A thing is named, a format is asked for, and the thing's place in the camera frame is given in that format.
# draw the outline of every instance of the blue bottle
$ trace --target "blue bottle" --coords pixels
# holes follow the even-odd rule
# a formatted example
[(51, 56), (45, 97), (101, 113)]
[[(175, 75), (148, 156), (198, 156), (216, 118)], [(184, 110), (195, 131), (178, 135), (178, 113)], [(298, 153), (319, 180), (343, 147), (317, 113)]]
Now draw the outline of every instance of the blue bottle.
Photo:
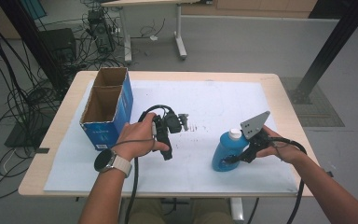
[(212, 167), (215, 171), (230, 171), (240, 164), (240, 162), (228, 163), (226, 158), (235, 157), (243, 152), (243, 149), (249, 145), (248, 140), (243, 136), (241, 130), (231, 129), (229, 132), (220, 136), (220, 143), (214, 152), (212, 159)]

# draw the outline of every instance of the pants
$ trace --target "pants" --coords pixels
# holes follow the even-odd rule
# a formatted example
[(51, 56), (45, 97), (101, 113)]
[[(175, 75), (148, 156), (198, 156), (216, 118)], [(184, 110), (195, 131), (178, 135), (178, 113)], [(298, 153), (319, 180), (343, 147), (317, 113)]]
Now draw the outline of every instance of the pants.
[[(233, 223), (225, 199), (192, 199), (193, 224)], [(130, 224), (165, 224), (159, 199), (136, 199), (130, 213)]]

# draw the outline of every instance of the white watch strap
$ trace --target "white watch strap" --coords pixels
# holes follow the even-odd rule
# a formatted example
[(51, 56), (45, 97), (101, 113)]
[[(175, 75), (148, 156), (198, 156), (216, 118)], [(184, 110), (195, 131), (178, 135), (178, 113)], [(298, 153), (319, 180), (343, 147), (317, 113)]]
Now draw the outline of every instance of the white watch strap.
[(124, 172), (126, 177), (128, 177), (130, 175), (132, 165), (129, 161), (116, 155), (115, 160), (113, 161), (112, 167)]

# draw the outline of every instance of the person's left hand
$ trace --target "person's left hand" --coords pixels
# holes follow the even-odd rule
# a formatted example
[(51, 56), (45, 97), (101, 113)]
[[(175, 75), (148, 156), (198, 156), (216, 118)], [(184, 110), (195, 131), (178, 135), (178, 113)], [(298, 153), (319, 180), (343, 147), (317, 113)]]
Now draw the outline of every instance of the person's left hand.
[(168, 151), (169, 147), (161, 142), (155, 141), (152, 134), (152, 122), (155, 113), (148, 113), (142, 122), (129, 124), (126, 123), (121, 131), (117, 143), (132, 141), (113, 147), (120, 157), (131, 161), (135, 157), (141, 157), (150, 150)]

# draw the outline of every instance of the white bottle cap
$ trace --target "white bottle cap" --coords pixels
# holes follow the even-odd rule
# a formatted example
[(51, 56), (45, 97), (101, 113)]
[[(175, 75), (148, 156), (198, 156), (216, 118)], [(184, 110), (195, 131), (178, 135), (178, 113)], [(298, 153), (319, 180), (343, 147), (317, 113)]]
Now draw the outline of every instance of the white bottle cap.
[(242, 132), (239, 129), (230, 129), (228, 132), (228, 136), (231, 140), (238, 141), (242, 136)]

